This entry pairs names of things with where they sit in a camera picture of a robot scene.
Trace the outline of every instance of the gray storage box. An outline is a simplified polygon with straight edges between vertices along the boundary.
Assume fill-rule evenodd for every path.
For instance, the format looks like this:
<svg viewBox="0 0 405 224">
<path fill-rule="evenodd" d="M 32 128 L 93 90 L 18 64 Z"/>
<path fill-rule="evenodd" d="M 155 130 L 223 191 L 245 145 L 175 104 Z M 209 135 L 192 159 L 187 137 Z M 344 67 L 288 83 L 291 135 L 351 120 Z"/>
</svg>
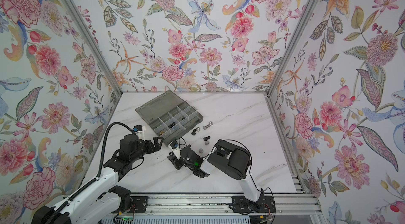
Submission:
<svg viewBox="0 0 405 224">
<path fill-rule="evenodd" d="M 203 121 L 197 109 L 168 90 L 150 100 L 135 111 L 158 136 L 163 137 L 165 145 L 179 140 L 196 124 Z"/>
</svg>

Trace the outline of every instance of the floral wallpaper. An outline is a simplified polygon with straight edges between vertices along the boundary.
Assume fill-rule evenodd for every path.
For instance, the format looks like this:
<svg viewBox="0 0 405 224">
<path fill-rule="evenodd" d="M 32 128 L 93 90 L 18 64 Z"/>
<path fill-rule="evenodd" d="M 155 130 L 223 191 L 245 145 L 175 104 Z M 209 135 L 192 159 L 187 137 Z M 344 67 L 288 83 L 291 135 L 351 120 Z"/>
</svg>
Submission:
<svg viewBox="0 0 405 224">
<path fill-rule="evenodd" d="M 264 91 L 307 0 L 74 2 L 124 91 L 190 92 Z"/>
<path fill-rule="evenodd" d="M 330 224 L 405 223 L 405 0 L 320 0 L 271 98 Z"/>
<path fill-rule="evenodd" d="M 59 0 L 0 0 L 0 223 L 79 186 L 117 104 L 77 29 Z"/>
</svg>

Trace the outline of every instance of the white marble tabletop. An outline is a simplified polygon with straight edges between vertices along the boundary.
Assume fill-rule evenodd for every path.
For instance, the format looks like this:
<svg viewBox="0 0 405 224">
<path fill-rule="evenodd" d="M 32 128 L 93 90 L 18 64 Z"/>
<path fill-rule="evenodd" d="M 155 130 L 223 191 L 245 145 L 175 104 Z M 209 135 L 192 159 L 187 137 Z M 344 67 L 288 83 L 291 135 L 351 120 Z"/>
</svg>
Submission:
<svg viewBox="0 0 405 224">
<path fill-rule="evenodd" d="M 111 122 L 119 121 L 130 128 L 135 125 L 146 125 L 135 112 L 135 108 L 155 98 L 157 93 L 124 93 L 119 101 Z M 264 95 L 262 93 L 230 93 L 178 94 L 183 100 L 194 106 L 204 116 L 201 128 L 195 136 L 191 131 L 184 137 L 187 144 L 197 153 L 204 150 L 200 156 L 206 156 L 219 139 L 233 139 L 243 143 L 251 152 L 253 158 L 252 176 L 256 185 L 262 188 L 270 187 L 273 192 L 296 192 L 287 161 L 277 137 L 276 129 L 270 116 Z M 203 126 L 209 121 L 213 125 L 207 130 Z M 113 126 L 107 140 L 104 162 L 111 158 L 119 141 L 129 134 L 122 126 Z M 203 137 L 210 136 L 209 145 L 205 145 Z M 146 126 L 146 139 L 156 137 L 154 131 Z M 101 145 L 96 151 L 84 182 L 97 174 L 101 155 Z M 176 192 L 176 193 L 238 193 L 242 192 L 239 183 L 220 170 L 210 176 L 199 178 L 194 176 L 186 167 L 176 170 L 167 159 L 169 148 L 165 145 L 159 152 L 145 155 L 144 163 L 130 171 L 119 186 L 126 187 L 132 192 Z"/>
</svg>

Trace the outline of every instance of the screw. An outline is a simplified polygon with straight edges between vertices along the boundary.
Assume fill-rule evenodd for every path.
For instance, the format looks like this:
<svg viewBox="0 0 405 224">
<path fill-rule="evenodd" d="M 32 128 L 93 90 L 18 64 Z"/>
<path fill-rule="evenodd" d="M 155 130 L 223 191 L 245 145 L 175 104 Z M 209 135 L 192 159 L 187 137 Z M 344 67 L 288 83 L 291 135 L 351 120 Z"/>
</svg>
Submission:
<svg viewBox="0 0 405 224">
<path fill-rule="evenodd" d="M 208 122 L 208 125 L 203 126 L 202 128 L 205 130 L 205 129 L 209 128 L 211 125 L 212 125 L 212 121 Z"/>
</svg>

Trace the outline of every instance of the orange lily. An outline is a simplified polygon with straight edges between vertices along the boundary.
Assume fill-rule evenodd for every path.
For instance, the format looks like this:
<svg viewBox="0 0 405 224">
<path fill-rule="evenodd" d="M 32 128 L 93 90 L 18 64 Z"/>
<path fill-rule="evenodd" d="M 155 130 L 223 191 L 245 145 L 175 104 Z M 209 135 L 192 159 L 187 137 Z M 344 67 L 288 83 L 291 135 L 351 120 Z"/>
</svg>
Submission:
<svg viewBox="0 0 405 224">
<path fill-rule="evenodd" d="M 118 68 L 118 65 L 119 65 L 119 64 L 121 64 L 121 66 L 127 65 L 127 68 L 129 67 L 129 70 L 128 70 L 128 73 L 127 73 L 127 75 L 128 75 L 129 72 L 131 71 L 131 62 L 140 64 L 140 65 L 144 65 L 144 64 L 143 64 L 143 63 L 138 63 L 138 62 L 136 62 L 136 61 L 133 60 L 134 58 L 137 58 L 138 56 L 128 57 L 128 53 L 127 53 L 127 51 L 126 51 L 126 49 L 125 49 L 124 44 L 122 44 L 122 46 L 124 47 L 125 58 L 117 62 L 117 66 L 115 66 L 115 69 Z"/>
<path fill-rule="evenodd" d="M 287 79 L 286 81 L 289 81 L 288 83 L 286 83 L 285 85 L 288 85 L 292 82 L 292 80 L 294 80 L 295 82 L 295 89 L 298 91 L 298 87 L 297 87 L 297 78 L 299 80 L 301 80 L 301 78 L 297 75 L 298 71 L 301 69 L 302 64 L 304 63 L 305 57 L 301 62 L 300 67 L 296 70 L 296 71 L 292 71 L 292 70 L 287 70 L 285 73 L 288 73 L 288 76 L 290 77 L 289 79 Z"/>
</svg>

